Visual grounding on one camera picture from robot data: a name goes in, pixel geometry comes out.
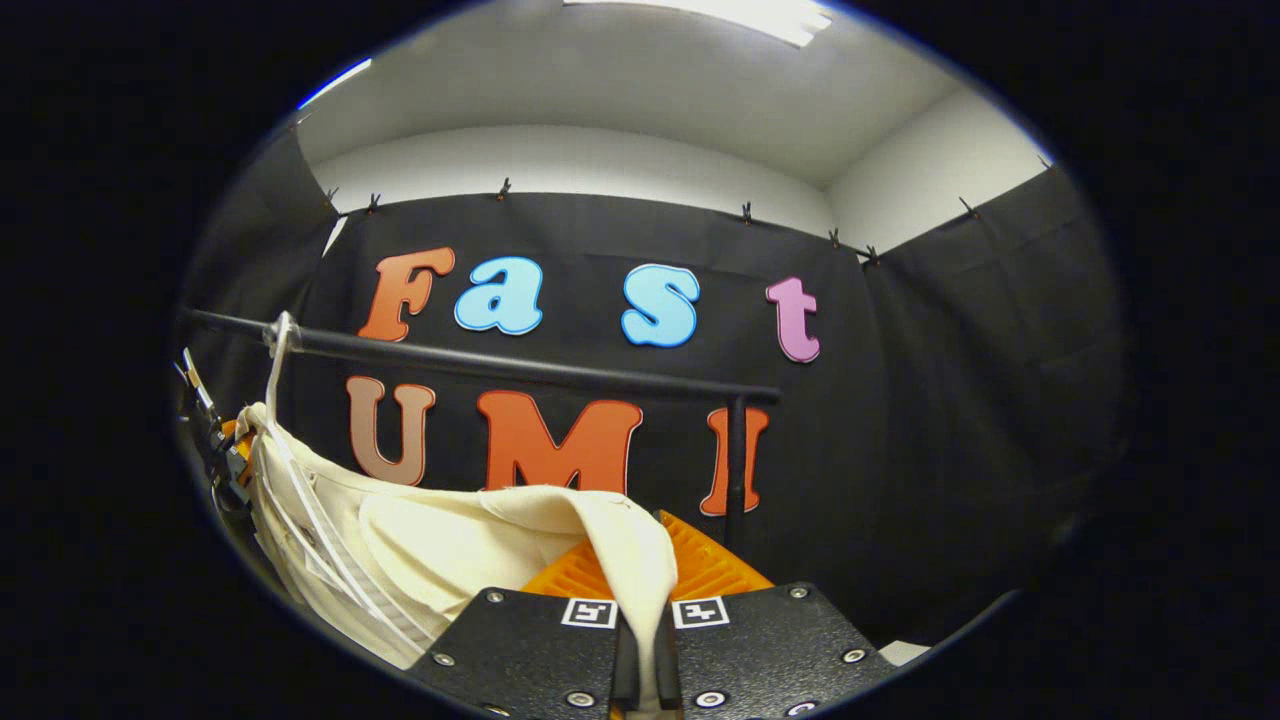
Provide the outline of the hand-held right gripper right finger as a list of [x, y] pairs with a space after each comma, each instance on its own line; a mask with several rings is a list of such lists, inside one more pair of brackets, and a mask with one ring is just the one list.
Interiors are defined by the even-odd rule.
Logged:
[[787, 719], [886, 683], [896, 666], [809, 582], [774, 584], [667, 511], [677, 583], [655, 634], [675, 719]]

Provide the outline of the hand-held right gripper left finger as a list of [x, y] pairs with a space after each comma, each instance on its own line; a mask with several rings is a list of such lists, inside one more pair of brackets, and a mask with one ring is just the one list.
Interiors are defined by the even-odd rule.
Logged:
[[481, 588], [408, 674], [508, 719], [622, 719], [637, 708], [637, 646], [589, 541], [521, 589]]

